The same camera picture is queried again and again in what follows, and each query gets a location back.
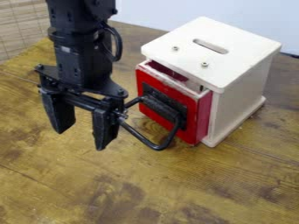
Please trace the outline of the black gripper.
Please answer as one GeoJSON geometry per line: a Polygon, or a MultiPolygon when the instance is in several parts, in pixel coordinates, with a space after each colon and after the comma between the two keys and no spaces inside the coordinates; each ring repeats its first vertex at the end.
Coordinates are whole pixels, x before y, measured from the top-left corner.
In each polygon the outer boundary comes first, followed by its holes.
{"type": "Polygon", "coordinates": [[[62,134],[77,122],[75,108],[93,112],[93,132],[99,151],[118,138],[118,115],[125,114],[127,91],[113,81],[113,64],[123,48],[107,45],[57,45],[57,66],[39,65],[42,102],[51,126],[62,134]]]}

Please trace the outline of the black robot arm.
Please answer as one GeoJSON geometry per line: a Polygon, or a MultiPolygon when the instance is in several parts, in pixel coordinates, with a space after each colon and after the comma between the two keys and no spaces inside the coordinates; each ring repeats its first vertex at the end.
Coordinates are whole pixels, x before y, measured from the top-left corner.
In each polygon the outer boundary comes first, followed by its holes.
{"type": "Polygon", "coordinates": [[[38,65],[39,91],[51,126],[63,133],[77,122],[75,108],[93,115],[98,150],[118,137],[118,115],[127,91],[113,81],[113,64],[122,59],[123,40],[109,19],[117,0],[46,0],[57,64],[38,65]]]}

